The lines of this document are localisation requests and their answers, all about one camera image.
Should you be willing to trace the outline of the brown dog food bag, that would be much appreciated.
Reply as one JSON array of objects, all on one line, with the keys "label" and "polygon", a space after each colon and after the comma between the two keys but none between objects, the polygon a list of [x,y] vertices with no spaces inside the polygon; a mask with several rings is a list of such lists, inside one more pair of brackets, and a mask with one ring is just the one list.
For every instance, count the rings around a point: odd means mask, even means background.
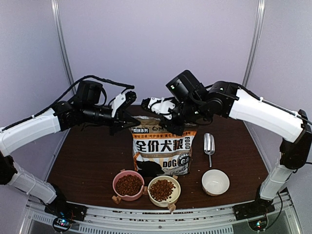
[{"label": "brown dog food bag", "polygon": [[143,177],[188,174],[197,127],[187,124],[182,135],[177,136],[161,127],[158,118],[135,118],[140,124],[131,128],[134,170]]}]

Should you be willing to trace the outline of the metal food scoop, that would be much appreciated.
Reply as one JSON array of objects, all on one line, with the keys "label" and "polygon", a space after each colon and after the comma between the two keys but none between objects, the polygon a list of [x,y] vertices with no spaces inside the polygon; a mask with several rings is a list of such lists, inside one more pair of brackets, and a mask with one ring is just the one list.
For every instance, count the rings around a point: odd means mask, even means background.
[{"label": "metal food scoop", "polygon": [[212,155],[215,153],[215,138],[210,133],[204,134],[204,153],[209,157],[209,167],[212,167]]}]

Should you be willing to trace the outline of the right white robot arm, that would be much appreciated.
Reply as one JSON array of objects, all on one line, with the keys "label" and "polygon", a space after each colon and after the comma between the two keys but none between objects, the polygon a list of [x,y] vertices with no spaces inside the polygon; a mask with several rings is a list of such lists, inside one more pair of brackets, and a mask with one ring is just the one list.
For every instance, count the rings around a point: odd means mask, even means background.
[{"label": "right white robot arm", "polygon": [[290,111],[258,97],[244,86],[218,81],[205,86],[188,70],[167,83],[172,97],[151,105],[162,116],[161,125],[180,135],[187,123],[211,121],[214,115],[260,126],[282,137],[280,159],[258,187],[253,202],[234,206],[237,219],[264,215],[291,174],[306,164],[312,144],[306,112]]}]

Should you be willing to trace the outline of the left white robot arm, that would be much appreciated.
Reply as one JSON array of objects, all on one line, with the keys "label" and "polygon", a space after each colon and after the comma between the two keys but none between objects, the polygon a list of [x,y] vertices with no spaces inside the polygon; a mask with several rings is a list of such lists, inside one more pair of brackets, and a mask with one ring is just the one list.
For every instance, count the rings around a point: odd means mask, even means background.
[{"label": "left white robot arm", "polygon": [[11,153],[74,126],[107,126],[109,134],[114,135],[140,124],[126,110],[137,98],[133,85],[96,76],[85,76],[74,84],[78,86],[77,92],[68,101],[59,97],[37,114],[0,130],[0,183],[36,197],[50,213],[64,218],[73,216],[74,212],[61,190],[24,170]]}]

